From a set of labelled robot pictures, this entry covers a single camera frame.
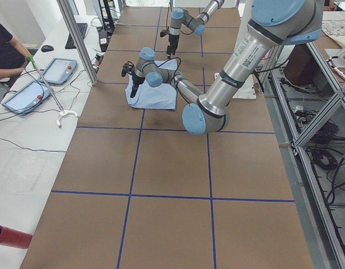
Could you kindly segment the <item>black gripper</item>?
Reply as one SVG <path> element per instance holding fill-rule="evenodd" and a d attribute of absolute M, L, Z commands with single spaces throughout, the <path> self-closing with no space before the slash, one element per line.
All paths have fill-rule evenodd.
<path fill-rule="evenodd" d="M 133 86 L 130 93 L 130 98 L 134 98 L 136 96 L 136 93 L 139 89 L 139 85 L 144 83 L 144 76 L 141 77 L 137 74 L 132 74 L 132 80 L 133 80 Z"/>
<path fill-rule="evenodd" d="M 167 46 L 166 54 L 168 58 L 171 58 L 172 55 L 175 55 L 176 47 L 178 46 L 179 42 L 179 35 L 170 35 L 169 36 L 169 43 L 170 45 Z"/>

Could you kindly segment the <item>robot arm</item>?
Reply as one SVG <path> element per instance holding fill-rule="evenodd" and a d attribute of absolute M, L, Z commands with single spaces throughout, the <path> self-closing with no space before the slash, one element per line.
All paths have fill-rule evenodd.
<path fill-rule="evenodd" d="M 247 33 L 236 47 L 206 93 L 200 92 L 179 71 L 155 63 L 155 52 L 145 47 L 136 64 L 127 62 L 122 76 L 130 74 L 135 97 L 144 82 L 151 87 L 169 84 L 188 103 L 182 113 L 185 129 L 191 134 L 218 132 L 229 123 L 226 109 L 266 53 L 278 45 L 305 44 L 321 34 L 324 1 L 253 1 Z"/>
<path fill-rule="evenodd" d="M 205 30 L 206 23 L 223 6 L 224 2 L 224 0 L 210 1 L 197 17 L 193 17 L 185 9 L 173 8 L 171 10 L 170 26 L 166 26 L 166 29 L 160 32 L 161 37 L 166 35 L 169 37 L 169 45 L 166 49 L 167 58 L 170 59 L 172 55 L 175 55 L 182 25 L 186 26 L 192 33 L 201 36 Z"/>

